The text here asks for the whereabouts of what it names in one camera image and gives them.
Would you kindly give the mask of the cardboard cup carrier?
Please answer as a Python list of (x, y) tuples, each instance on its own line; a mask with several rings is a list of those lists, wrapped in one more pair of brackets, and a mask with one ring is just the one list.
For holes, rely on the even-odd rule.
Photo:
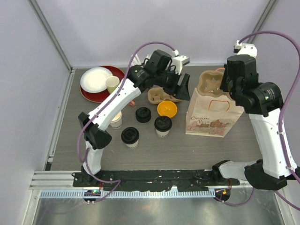
[(202, 96), (210, 96), (214, 98), (218, 98), (220, 96), (227, 96), (228, 98), (230, 98), (228, 92), (224, 92), (220, 89), (222, 79), (223, 73), (220, 71), (204, 71), (199, 77), (199, 83), (196, 89), (198, 93)]
[(172, 101), (174, 103), (180, 102), (181, 100), (164, 92), (163, 88), (156, 87), (148, 90), (148, 101), (151, 104), (157, 105), (162, 101)]

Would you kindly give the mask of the paper takeout bag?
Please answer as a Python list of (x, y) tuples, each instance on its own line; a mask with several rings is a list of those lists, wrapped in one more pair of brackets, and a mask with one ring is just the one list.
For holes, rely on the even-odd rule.
[(227, 96), (202, 96), (195, 87), (186, 113), (187, 135), (225, 137), (244, 112)]

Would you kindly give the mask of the black lid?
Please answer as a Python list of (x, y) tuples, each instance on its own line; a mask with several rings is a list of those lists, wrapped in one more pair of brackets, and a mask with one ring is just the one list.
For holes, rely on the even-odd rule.
[(156, 130), (165, 132), (172, 128), (172, 120), (167, 116), (158, 116), (154, 121)]
[(135, 127), (127, 127), (122, 131), (121, 139), (125, 144), (134, 144), (139, 140), (139, 131)]

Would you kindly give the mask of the stack of black lids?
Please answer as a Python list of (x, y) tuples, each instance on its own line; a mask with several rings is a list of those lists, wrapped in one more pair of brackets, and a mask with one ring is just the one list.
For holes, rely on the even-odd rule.
[(140, 107), (135, 112), (136, 120), (140, 123), (147, 123), (151, 119), (151, 111), (147, 107)]

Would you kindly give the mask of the stack of white paper cups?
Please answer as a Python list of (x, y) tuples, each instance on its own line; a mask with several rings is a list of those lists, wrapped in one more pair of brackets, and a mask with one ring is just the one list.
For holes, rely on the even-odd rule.
[(122, 113), (121, 111), (110, 122), (110, 126), (114, 129), (118, 129), (122, 126)]

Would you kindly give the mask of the white paper cup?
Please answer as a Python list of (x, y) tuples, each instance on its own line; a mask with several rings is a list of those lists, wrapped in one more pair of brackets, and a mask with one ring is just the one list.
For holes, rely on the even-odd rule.
[(166, 137), (169, 131), (170, 131), (169, 128), (165, 128), (165, 129), (156, 128), (156, 133), (159, 137)]
[(139, 140), (137, 140), (136, 142), (132, 143), (132, 144), (126, 144), (127, 147), (129, 147), (130, 149), (134, 149), (137, 147), (139, 143)]

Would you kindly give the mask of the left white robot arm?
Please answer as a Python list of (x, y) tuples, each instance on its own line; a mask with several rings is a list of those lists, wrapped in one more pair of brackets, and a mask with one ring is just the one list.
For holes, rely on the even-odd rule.
[(112, 140), (106, 129), (131, 100), (155, 85), (176, 99), (190, 100), (190, 76), (181, 74), (183, 66), (188, 64), (190, 59), (179, 55), (177, 51), (173, 53), (174, 56), (171, 56), (162, 50), (155, 50), (142, 64), (130, 66), (126, 71), (127, 76), (102, 104), (88, 114), (82, 112), (78, 116), (87, 147), (83, 163), (86, 172), (83, 181), (89, 187), (95, 187), (100, 181), (98, 172), (101, 170), (103, 150)]

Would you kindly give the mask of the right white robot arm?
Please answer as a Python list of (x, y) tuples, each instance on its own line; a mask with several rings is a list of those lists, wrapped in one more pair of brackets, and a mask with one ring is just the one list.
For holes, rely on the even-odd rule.
[(228, 92), (237, 106), (249, 115), (262, 159), (253, 162), (224, 160), (213, 165), (212, 181), (223, 185), (228, 179), (245, 180), (256, 189), (278, 191), (287, 186), (288, 180), (300, 176), (286, 140), (284, 126), (279, 126), (283, 98), (273, 82), (259, 82), (256, 59), (250, 55), (227, 58), (220, 86)]

